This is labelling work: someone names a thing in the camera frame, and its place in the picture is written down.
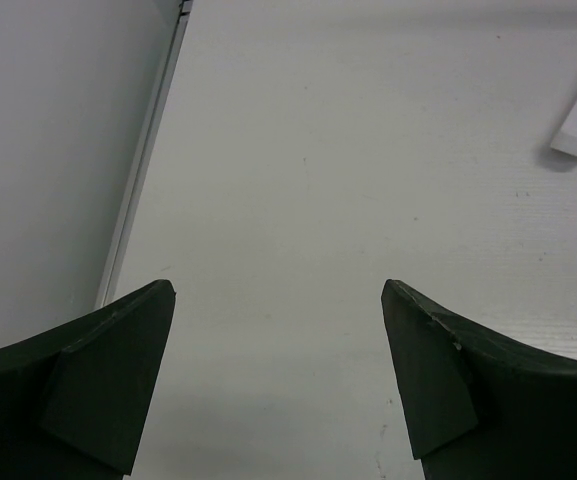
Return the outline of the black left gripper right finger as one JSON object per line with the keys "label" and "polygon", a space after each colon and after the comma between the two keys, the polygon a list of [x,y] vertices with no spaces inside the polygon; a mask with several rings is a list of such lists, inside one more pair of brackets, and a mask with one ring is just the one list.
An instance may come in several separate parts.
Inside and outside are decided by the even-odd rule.
{"label": "black left gripper right finger", "polygon": [[413,457],[428,479],[577,479],[577,360],[399,280],[381,303]]}

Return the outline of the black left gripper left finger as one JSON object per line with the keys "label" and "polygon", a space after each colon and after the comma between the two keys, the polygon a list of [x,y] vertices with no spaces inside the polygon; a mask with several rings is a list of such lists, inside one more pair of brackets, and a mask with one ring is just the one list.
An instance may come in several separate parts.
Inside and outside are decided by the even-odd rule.
{"label": "black left gripper left finger", "polygon": [[0,348],[0,479],[131,475],[175,301],[156,280]]}

